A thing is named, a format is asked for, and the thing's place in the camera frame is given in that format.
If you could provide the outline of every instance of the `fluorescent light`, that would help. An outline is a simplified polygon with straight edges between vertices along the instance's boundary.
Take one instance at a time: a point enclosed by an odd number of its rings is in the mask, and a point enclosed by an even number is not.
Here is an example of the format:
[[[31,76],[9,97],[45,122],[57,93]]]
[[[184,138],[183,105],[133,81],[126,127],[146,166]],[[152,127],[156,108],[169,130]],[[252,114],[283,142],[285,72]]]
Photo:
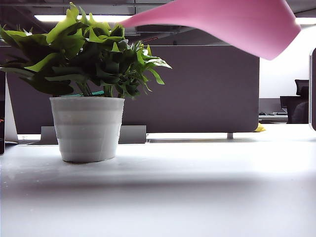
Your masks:
[[[313,25],[316,24],[315,17],[298,17],[296,18],[296,23],[300,25]]]
[[[58,22],[62,21],[66,18],[65,15],[34,15],[38,20],[43,22]],[[93,19],[95,21],[99,22],[120,22],[123,20],[126,20],[130,18],[131,16],[127,15],[94,15]]]

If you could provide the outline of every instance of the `cubicle divider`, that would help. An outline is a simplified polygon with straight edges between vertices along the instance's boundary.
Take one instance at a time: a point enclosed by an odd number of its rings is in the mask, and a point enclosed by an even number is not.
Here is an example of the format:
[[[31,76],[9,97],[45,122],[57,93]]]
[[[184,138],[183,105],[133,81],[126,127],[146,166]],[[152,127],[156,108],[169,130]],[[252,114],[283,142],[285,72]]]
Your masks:
[[[259,58],[229,45],[151,46],[173,69],[157,68],[165,85],[126,98],[123,125],[155,132],[251,132],[258,125]],[[1,47],[0,59],[14,51]],[[52,126],[49,95],[8,75],[19,134]]]

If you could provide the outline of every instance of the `white flower pot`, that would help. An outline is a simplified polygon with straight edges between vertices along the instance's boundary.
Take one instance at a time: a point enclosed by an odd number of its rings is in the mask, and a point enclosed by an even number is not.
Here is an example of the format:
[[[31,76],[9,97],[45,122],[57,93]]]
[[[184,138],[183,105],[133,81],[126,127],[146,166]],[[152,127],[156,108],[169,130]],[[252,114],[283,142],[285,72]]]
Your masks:
[[[50,98],[62,159],[95,162],[115,157],[124,99],[108,97]]]

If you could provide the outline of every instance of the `desk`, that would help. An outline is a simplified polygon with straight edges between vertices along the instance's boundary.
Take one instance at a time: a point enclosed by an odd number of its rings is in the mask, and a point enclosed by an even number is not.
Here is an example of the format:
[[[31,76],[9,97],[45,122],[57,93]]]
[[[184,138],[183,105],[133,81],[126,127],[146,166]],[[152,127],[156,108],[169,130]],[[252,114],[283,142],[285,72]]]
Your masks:
[[[315,237],[316,132],[265,127],[82,165],[57,146],[8,147],[1,237]]]
[[[259,115],[259,121],[287,122],[287,115]]]

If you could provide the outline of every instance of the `pink object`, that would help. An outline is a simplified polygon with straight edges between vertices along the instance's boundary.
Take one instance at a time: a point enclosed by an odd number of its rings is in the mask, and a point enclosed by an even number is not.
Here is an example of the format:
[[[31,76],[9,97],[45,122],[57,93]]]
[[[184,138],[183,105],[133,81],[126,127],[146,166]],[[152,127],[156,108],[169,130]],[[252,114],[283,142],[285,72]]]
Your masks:
[[[274,59],[301,31],[285,0],[176,0],[121,22],[201,29],[248,53]]]

